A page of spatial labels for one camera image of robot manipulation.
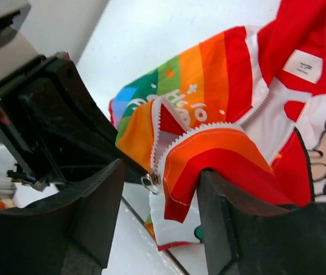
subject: white table surface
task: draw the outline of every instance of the white table surface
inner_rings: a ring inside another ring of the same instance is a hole
[[[28,204],[58,192],[51,186],[43,192],[29,186],[16,184],[15,204],[23,208]],[[108,268],[103,275],[183,275],[184,273],[165,252],[158,252],[154,240],[127,205],[120,204],[113,236]]]
[[[77,64],[78,71],[99,108],[109,117],[108,103],[123,85],[225,29],[237,25],[265,25],[275,18],[279,2],[109,0]],[[125,184],[123,196],[143,219],[147,217],[148,194],[142,186]],[[131,216],[119,217],[116,232],[129,238],[140,238],[139,230],[133,231],[125,225],[127,219]],[[124,264],[109,266],[107,274],[125,274],[123,267],[136,263],[132,250],[131,255],[115,253],[114,249],[119,245],[123,245],[123,241],[118,237],[114,240],[110,261],[121,260]],[[207,274],[202,245],[182,246],[171,249],[171,252],[190,274]],[[142,266],[143,261],[152,260],[146,253],[139,259]],[[158,266],[156,263],[156,269],[148,273],[142,272],[143,269],[128,269],[126,274],[160,274]],[[161,274],[174,274],[171,270],[164,272]]]

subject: white label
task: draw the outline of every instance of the white label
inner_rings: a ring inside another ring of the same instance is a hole
[[[295,50],[284,66],[284,71],[316,84],[321,77],[323,59]]]

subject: rainbow striped fabric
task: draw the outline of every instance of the rainbow striped fabric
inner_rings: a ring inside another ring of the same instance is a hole
[[[242,98],[248,99],[250,105],[252,78],[245,36],[244,27],[219,33],[126,85],[109,106],[112,123],[118,129],[116,146],[120,147],[119,140],[134,110],[158,96],[170,99],[190,127],[226,121],[229,77],[232,82],[238,81],[238,77],[228,76],[230,67],[236,66],[232,70],[234,74],[248,76],[241,86],[246,90],[246,97]],[[234,49],[232,58],[228,58],[226,49]]]

